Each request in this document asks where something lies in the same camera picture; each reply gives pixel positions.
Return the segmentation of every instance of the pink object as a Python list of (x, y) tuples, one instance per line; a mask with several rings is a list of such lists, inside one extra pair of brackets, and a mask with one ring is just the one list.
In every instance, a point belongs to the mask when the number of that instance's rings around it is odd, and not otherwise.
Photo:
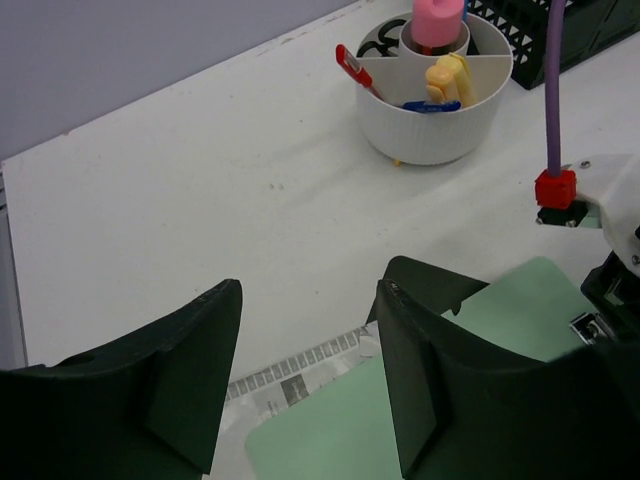
[(458, 39), (466, 0), (413, 0), (411, 37), (423, 47), (444, 47)]

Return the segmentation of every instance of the gray wall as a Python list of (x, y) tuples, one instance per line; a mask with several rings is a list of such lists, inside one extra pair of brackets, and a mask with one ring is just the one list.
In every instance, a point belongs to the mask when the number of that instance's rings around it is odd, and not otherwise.
[(0, 0), (0, 160), (352, 1)]
[(4, 179), (0, 172), (0, 370), (26, 364)]

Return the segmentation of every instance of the purple tube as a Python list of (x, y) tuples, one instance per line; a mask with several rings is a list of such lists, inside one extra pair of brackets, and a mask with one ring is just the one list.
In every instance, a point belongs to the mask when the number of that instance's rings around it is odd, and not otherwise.
[(545, 60), (545, 104), (547, 111), (547, 171), (552, 177), (562, 173), (560, 145), (560, 52), (566, 0), (553, 0), (549, 9)]

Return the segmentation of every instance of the red marker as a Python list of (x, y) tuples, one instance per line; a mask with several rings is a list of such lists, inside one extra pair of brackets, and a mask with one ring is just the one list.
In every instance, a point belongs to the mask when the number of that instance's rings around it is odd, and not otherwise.
[(351, 52), (347, 50), (347, 47), (342, 44), (336, 47), (336, 60), (338, 65), (340, 65), (351, 78), (373, 93), (380, 100), (383, 100), (380, 92), (373, 87), (373, 78), (371, 78), (371, 75), (362, 68), (362, 65), (360, 65), (358, 60), (356, 60), (356, 57), (351, 55)]

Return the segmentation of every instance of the green cutting mat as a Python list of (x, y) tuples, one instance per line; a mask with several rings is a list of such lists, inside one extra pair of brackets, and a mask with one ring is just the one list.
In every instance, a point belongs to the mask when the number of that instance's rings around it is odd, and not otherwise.
[[(569, 321), (592, 310), (550, 260), (536, 258), (445, 317), (500, 346), (549, 360), (582, 345)], [(257, 480), (401, 480), (382, 357), (266, 421), (246, 448)]]
[(534, 258), (443, 317), (485, 340), (548, 362), (584, 345), (569, 322), (595, 311), (562, 271)]

